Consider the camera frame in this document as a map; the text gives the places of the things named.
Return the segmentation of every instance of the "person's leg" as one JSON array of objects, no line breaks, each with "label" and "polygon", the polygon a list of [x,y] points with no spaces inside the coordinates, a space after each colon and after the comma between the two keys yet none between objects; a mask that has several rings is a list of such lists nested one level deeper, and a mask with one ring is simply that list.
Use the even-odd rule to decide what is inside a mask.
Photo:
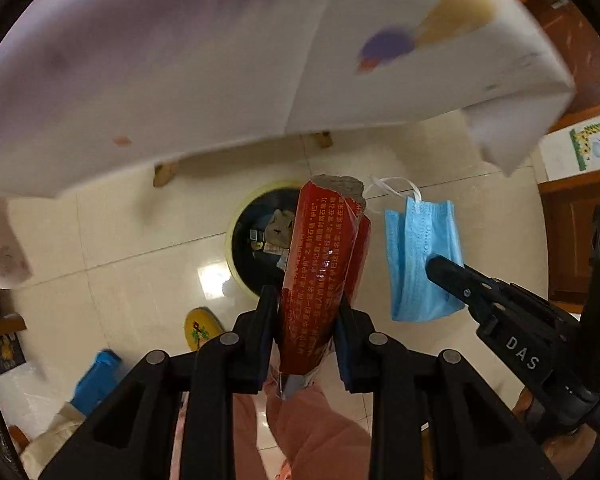
[{"label": "person's leg", "polygon": [[267,420],[291,466],[293,480],[363,480],[368,478],[370,435],[334,412],[319,386],[276,396],[268,384]]},{"label": "person's leg", "polygon": [[256,408],[253,398],[234,394],[234,463],[236,480],[266,480],[257,445]]}]

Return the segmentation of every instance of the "metal screw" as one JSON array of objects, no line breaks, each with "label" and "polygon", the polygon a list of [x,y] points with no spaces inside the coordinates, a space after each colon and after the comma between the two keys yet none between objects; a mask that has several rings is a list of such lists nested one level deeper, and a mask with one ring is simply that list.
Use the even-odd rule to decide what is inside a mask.
[{"label": "metal screw", "polygon": [[389,341],[389,339],[382,332],[372,332],[371,334],[369,334],[369,342],[372,345],[386,345],[387,341]]},{"label": "metal screw", "polygon": [[238,341],[240,341],[240,336],[235,332],[225,332],[220,336],[220,342],[226,346],[235,345]]},{"label": "metal screw", "polygon": [[151,350],[146,355],[146,361],[151,365],[158,365],[164,361],[165,357],[166,354],[162,350]]},{"label": "metal screw", "polygon": [[462,360],[462,356],[455,350],[445,350],[442,358],[451,365],[457,365]]}]

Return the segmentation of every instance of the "blue face mask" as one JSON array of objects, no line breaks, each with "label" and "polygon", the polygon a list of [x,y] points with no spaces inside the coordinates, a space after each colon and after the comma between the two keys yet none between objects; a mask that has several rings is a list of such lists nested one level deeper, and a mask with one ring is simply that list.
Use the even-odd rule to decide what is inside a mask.
[{"label": "blue face mask", "polygon": [[[373,179],[376,186],[401,196],[385,180]],[[410,184],[414,198],[408,197],[404,213],[384,212],[391,318],[430,321],[464,308],[462,301],[430,282],[425,272],[428,259],[437,254],[463,265],[460,238],[453,203],[423,202],[418,188]]]}]

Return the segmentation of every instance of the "human hand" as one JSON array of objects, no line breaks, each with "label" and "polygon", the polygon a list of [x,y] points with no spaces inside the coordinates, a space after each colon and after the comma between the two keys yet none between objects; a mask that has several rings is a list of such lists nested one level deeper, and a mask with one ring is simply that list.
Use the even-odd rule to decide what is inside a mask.
[{"label": "human hand", "polygon": [[[534,396],[526,388],[520,392],[518,402],[511,412],[520,422],[531,407]],[[573,434],[560,435],[546,440],[542,450],[562,478],[569,478],[585,461],[596,443],[598,434],[583,424]]]}]

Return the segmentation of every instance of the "mask ear loop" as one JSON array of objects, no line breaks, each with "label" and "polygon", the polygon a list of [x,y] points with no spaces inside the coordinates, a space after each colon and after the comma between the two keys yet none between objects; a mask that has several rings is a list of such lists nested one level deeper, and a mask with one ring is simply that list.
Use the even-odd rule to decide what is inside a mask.
[{"label": "mask ear loop", "polygon": [[[420,190],[418,189],[418,187],[408,178],[404,178],[403,176],[388,176],[385,178],[377,178],[374,177],[373,175],[370,176],[371,178],[371,184],[369,186],[367,186],[365,188],[365,191],[363,193],[363,195],[367,194],[367,192],[373,187],[376,186],[379,189],[384,190],[385,192],[387,192],[388,194],[400,197],[403,200],[406,200],[406,197],[404,194],[402,193],[413,193],[413,199],[416,202],[416,210],[418,212],[420,212],[420,202],[422,202],[422,193],[420,192]],[[407,191],[403,191],[402,193],[396,191],[393,187],[389,186],[386,181],[387,180],[402,180],[407,182],[413,189],[409,189]],[[372,213],[376,213],[376,214],[382,214],[382,211],[376,211],[373,208],[370,208],[369,206],[367,206],[367,210],[371,211]]]}]

